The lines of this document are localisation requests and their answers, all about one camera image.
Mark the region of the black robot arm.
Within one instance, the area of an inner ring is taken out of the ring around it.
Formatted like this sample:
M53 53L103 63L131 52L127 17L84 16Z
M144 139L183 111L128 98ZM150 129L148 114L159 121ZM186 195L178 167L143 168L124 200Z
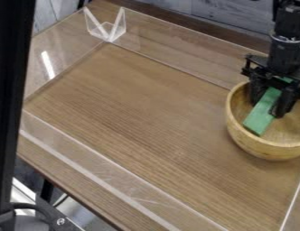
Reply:
M279 91L269 113L282 118L300 100L300 0L273 0L273 22L269 54L247 54L242 74L253 105L269 88Z

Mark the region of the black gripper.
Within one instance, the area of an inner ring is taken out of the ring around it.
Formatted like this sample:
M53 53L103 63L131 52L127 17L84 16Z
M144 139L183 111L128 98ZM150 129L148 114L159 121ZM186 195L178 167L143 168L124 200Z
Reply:
M245 55L242 74L249 78L249 97L254 106L269 87L281 93L270 109L275 118L291 111L300 99L300 34L271 32L269 55Z

